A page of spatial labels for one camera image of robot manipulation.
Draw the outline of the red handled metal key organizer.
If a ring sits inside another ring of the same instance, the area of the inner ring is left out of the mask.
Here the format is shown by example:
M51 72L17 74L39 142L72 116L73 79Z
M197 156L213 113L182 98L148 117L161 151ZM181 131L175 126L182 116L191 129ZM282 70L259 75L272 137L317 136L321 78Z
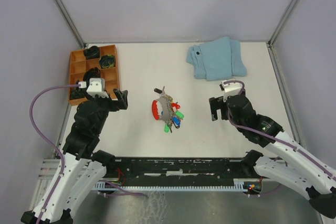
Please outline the red handled metal key organizer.
M161 96L153 100L151 110L155 120L164 122L170 121L174 115L172 99L169 96Z

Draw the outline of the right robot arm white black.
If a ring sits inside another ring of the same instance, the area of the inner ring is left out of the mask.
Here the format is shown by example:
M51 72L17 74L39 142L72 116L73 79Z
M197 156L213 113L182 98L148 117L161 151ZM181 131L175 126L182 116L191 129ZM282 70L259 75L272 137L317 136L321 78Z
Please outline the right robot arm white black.
M241 172L258 174L296 191L321 215L335 218L335 169L326 165L292 139L273 119L258 114L244 94L210 98L212 120L228 120L246 139L289 163L277 164L251 150L244 157Z

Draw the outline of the blue key tag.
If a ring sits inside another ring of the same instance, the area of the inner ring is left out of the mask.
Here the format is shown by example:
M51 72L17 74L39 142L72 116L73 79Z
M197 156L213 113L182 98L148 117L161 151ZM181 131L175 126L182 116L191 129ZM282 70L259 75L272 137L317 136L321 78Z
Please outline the blue key tag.
M181 121L179 120L179 118L173 117L172 121L174 123L174 126L178 129L181 125Z

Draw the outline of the green key tag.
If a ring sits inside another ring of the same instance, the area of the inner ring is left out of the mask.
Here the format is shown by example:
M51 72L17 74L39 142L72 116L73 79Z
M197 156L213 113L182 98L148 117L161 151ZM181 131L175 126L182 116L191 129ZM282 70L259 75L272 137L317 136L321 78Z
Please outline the green key tag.
M170 115L168 117L168 119L164 121L165 122L165 127L164 127L164 132L165 133L168 133L168 132L172 133L172 127L175 127L174 123L172 121L173 117L179 118L179 120L182 121L184 119L184 114L182 114L180 111L176 111L172 115Z

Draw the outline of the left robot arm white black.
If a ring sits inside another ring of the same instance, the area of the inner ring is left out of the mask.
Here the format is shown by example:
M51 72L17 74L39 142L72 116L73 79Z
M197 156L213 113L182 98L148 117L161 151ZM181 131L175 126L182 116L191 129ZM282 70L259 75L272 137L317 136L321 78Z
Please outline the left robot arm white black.
M22 223L72 223L94 185L115 173L115 156L94 151L109 113L128 108L128 91L114 93L115 100L95 96L77 106L57 171L39 204L23 213Z

